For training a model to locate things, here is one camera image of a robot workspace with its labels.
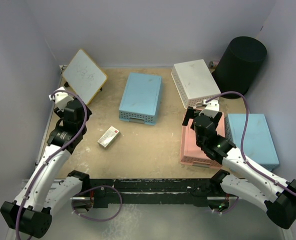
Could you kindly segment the large black plastic bucket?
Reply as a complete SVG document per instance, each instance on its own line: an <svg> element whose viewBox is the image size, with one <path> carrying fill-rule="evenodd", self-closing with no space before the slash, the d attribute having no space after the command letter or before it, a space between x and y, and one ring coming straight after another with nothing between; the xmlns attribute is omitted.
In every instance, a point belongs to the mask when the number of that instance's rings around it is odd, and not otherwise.
<svg viewBox="0 0 296 240"><path fill-rule="evenodd" d="M260 41L239 36L231 40L212 76L222 93L239 92L245 95L267 57Z"/></svg>

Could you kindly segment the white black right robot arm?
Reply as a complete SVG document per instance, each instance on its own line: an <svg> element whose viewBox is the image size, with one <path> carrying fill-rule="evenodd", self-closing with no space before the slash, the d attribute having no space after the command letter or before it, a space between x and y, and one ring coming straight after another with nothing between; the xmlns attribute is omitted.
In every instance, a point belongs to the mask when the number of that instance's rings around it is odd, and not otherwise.
<svg viewBox="0 0 296 240"><path fill-rule="evenodd" d="M277 226L289 229L296 220L296 179L288 181L268 171L247 157L233 142L216 131L221 112L206 115L188 107L183 126L193 120L196 145L211 160L241 175L239 179L219 170L212 178L210 190L216 196L224 193L240 197L262 209Z"/></svg>

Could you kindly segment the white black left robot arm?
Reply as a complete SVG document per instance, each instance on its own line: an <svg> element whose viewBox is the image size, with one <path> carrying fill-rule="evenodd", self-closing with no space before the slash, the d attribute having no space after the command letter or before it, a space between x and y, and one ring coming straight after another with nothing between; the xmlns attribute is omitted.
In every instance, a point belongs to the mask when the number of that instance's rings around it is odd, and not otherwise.
<svg viewBox="0 0 296 240"><path fill-rule="evenodd" d="M85 123L92 114L78 99L55 112L60 119L49 135L37 168L16 198L1 206L1 214L8 227L16 231L18 240L21 234L42 238L59 209L73 195L85 196L91 189L89 175L74 170L60 186L50 190L59 170L83 139Z"/></svg>

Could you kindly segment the light blue perforated basket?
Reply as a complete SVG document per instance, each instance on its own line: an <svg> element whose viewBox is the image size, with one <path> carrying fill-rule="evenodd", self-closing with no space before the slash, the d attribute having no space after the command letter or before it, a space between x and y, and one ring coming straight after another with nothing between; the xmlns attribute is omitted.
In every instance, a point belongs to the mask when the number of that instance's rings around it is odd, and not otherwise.
<svg viewBox="0 0 296 240"><path fill-rule="evenodd" d="M245 114L229 113L225 117L225 135L238 148L244 130ZM249 114L243 142L244 153L262 167L272 171L279 166L273 140L263 114Z"/></svg>

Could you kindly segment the pink perforated basket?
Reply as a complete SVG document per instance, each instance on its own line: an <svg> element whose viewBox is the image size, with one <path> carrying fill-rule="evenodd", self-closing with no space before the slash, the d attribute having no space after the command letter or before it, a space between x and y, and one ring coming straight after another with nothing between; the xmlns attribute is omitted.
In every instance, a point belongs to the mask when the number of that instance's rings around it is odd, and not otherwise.
<svg viewBox="0 0 296 240"><path fill-rule="evenodd" d="M180 163L187 166L220 169L222 165L207 157L196 145L195 131L191 129L192 123L193 119L190 119L187 126L182 126Z"/></svg>

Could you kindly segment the white perforated basket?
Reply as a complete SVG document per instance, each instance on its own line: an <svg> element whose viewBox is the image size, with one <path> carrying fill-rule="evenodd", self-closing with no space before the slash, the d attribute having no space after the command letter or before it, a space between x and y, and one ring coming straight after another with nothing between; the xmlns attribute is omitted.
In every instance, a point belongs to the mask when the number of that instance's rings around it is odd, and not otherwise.
<svg viewBox="0 0 296 240"><path fill-rule="evenodd" d="M220 89L203 59L174 64L171 76L184 108L196 108L203 100L220 94Z"/></svg>

